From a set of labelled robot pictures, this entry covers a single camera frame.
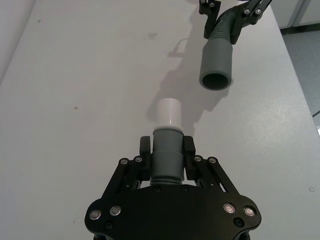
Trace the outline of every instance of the table surface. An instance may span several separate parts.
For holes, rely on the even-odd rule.
[[[319,239],[320,139],[272,10],[243,29],[224,91],[199,84],[205,21],[196,0],[36,2],[0,88],[1,239],[92,239],[89,204],[164,97],[258,205],[251,239]]]

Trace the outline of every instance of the pvc pipe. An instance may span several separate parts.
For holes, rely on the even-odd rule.
[[[174,129],[183,131],[181,126],[181,102],[174,98],[161,99],[157,104],[157,123],[155,130]]]

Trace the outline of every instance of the robotic arm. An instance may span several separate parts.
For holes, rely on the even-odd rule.
[[[232,45],[241,29],[256,24],[271,0],[252,0],[230,8],[217,20],[220,2],[199,0],[208,15],[200,83],[207,89],[231,82]],[[181,103],[159,101],[153,151],[149,136],[139,155],[122,158],[102,197],[85,214],[94,240],[250,240],[261,223],[257,205],[240,195],[219,161],[196,155],[194,140],[181,127]],[[196,186],[182,184],[184,170]],[[150,186],[140,188],[143,181]]]

